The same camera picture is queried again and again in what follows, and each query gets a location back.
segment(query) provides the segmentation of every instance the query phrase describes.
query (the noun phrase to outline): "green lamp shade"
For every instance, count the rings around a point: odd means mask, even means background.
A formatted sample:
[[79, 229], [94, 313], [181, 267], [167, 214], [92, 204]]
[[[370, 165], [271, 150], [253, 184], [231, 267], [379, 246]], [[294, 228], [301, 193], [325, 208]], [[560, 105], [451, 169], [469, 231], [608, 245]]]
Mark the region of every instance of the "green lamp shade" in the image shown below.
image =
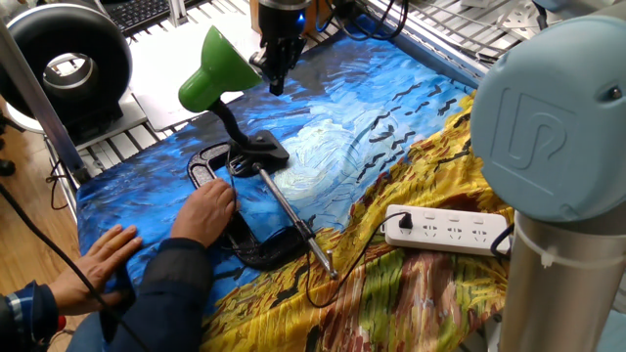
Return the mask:
[[261, 77], [213, 26], [202, 44], [200, 68], [183, 83], [178, 100], [185, 109], [202, 112], [224, 92], [239, 92], [262, 82]]

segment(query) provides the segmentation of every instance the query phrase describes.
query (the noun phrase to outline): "white power strip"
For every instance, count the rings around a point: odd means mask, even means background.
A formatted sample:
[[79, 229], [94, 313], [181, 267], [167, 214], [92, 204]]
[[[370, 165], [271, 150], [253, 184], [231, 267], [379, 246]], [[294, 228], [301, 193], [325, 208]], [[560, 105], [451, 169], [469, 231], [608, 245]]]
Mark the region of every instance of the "white power strip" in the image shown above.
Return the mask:
[[[491, 243], [507, 229], [507, 219], [498, 214], [434, 209], [408, 205], [390, 205], [386, 216], [409, 212], [412, 229], [401, 229], [402, 215], [389, 219], [382, 227], [387, 243], [431, 250], [493, 255]], [[498, 251], [506, 253], [510, 244], [504, 240]]]

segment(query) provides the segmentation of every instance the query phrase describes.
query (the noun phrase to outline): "black shoe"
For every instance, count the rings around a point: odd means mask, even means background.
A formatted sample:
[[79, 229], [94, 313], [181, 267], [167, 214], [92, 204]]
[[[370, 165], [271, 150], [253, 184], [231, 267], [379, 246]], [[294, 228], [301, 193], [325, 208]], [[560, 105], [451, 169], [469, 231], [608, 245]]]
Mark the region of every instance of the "black shoe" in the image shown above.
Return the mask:
[[0, 176], [11, 176], [16, 173], [16, 165], [10, 160], [0, 160]]

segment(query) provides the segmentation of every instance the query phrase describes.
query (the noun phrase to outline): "keyboard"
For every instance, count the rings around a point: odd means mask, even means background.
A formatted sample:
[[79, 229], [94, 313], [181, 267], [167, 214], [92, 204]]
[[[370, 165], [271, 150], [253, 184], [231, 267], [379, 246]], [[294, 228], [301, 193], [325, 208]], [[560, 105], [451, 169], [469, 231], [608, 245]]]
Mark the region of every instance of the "keyboard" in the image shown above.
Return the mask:
[[[201, 0], [185, 1], [185, 7]], [[105, 5], [111, 20], [125, 36], [131, 36], [169, 16], [167, 0], [131, 0], [125, 3]]]

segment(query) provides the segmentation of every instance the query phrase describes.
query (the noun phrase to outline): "blue sleeve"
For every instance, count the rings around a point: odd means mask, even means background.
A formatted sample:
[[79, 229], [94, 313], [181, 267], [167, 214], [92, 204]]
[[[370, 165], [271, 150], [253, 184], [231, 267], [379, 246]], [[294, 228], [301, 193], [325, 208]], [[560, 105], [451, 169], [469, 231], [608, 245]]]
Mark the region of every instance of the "blue sleeve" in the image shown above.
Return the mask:
[[0, 330], [2, 335], [10, 331], [7, 337], [13, 350], [45, 349], [59, 327], [59, 310], [50, 289], [32, 282], [2, 298], [8, 314]]
[[[151, 352], [197, 352], [211, 285], [204, 247], [186, 239], [166, 240], [146, 268], [137, 301], [123, 319]], [[118, 327], [111, 352], [125, 351], [142, 349], [128, 331]]]

